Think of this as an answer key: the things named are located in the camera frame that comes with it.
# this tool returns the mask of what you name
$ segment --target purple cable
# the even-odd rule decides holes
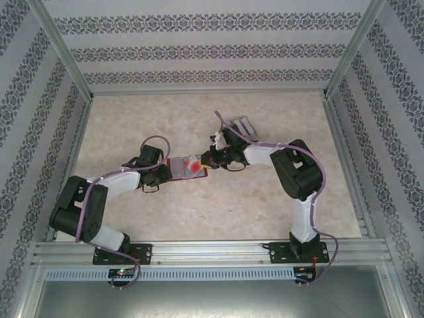
[[[292,146],[290,144],[268,144],[265,142],[254,142],[253,140],[250,140],[249,138],[246,138],[245,136],[243,136],[242,134],[240,134],[238,131],[236,131],[234,128],[232,128],[225,120],[224,118],[221,116],[221,114],[218,111],[215,111],[216,116],[218,116],[219,120],[221,121],[221,123],[227,127],[228,129],[230,129],[233,133],[235,133],[237,136],[239,136],[240,138],[242,138],[244,141],[248,142],[249,144],[254,144],[256,146],[267,146],[267,147],[275,147],[275,148],[289,148],[289,149],[293,149],[299,152],[302,152],[304,154],[306,154],[308,157],[310,157],[313,161],[315,161],[315,163],[317,164],[317,166],[319,167],[319,170],[321,171],[321,174],[323,175],[323,183],[321,185],[321,187],[319,188],[317,194],[312,198],[311,200],[311,212],[309,214],[309,220],[311,222],[311,227],[314,230],[315,233],[322,235],[324,237],[329,237],[331,239],[334,240],[336,247],[334,250],[334,254],[333,257],[330,259],[330,262],[328,263],[327,267],[324,269],[324,271],[321,273],[321,275],[319,275],[313,282],[311,282],[309,285],[314,284],[316,281],[318,281],[322,276],[325,275],[325,273],[327,273],[328,269],[330,268],[331,264],[335,261],[337,253],[339,252],[339,240],[337,240],[337,238],[334,235],[331,234],[327,234],[324,232],[321,232],[320,230],[315,228],[315,223],[313,222],[313,214],[314,214],[314,209],[315,209],[315,202],[317,201],[317,198],[321,195],[321,193],[324,190],[325,184],[327,183],[327,176],[325,174],[325,169],[323,164],[318,160],[317,157],[315,157],[312,153],[310,153],[309,151],[300,148],[300,147],[296,147],[296,146]]]
[[[90,192],[93,189],[93,187],[94,187],[95,184],[97,184],[98,182],[100,182],[104,178],[108,178],[108,177],[111,177],[111,176],[114,176],[114,175],[117,175],[117,174],[125,174],[127,172],[143,171],[143,170],[148,170],[148,169],[153,169],[153,168],[159,167],[161,164],[163,164],[168,159],[168,157],[169,157],[169,155],[171,153],[171,145],[170,145],[170,142],[168,141],[168,139],[166,139],[163,136],[154,135],[154,136],[148,137],[145,141],[143,141],[143,143],[141,144],[140,149],[143,148],[143,146],[146,144],[146,142],[148,142],[150,139],[153,139],[153,138],[160,138],[160,139],[165,140],[166,146],[168,147],[168,151],[167,151],[165,157],[163,157],[163,159],[161,161],[159,161],[157,164],[154,164],[153,166],[150,166],[150,167],[125,169],[123,171],[122,170],[117,170],[117,171],[109,172],[109,173],[101,176],[100,178],[95,179],[89,185],[89,187],[87,189],[87,192],[85,193],[84,200],[82,201],[82,208],[81,208],[81,213],[79,215],[77,233],[75,235],[75,242],[76,243],[78,243],[80,241],[80,235],[81,235],[81,229],[82,229],[82,225],[83,225],[83,221],[84,221],[85,210],[87,209],[87,200],[88,200],[88,197],[90,195]],[[90,242],[88,244],[91,245],[91,246],[100,248],[101,250],[105,250],[106,252],[109,252],[109,253],[112,253],[112,254],[116,254],[116,255],[119,255],[119,256],[124,256],[124,257],[132,260],[135,263],[135,266],[138,268],[138,272],[137,272],[136,277],[132,281],[130,281],[127,285],[122,286],[122,287],[119,287],[120,290],[123,290],[123,289],[125,289],[125,288],[133,285],[138,280],[138,278],[140,277],[140,274],[141,274],[141,266],[140,266],[140,262],[136,258],[134,258],[134,257],[132,257],[130,255],[127,255],[127,254],[118,252],[117,250],[109,250],[108,248],[105,248],[105,247],[102,247],[102,246],[97,246],[97,245],[95,245],[93,243],[90,243]],[[115,278],[116,278],[116,276],[114,276],[112,278],[112,280],[111,280],[111,285],[112,285],[112,288],[113,289],[118,288],[117,286],[113,285],[113,281],[115,280]]]

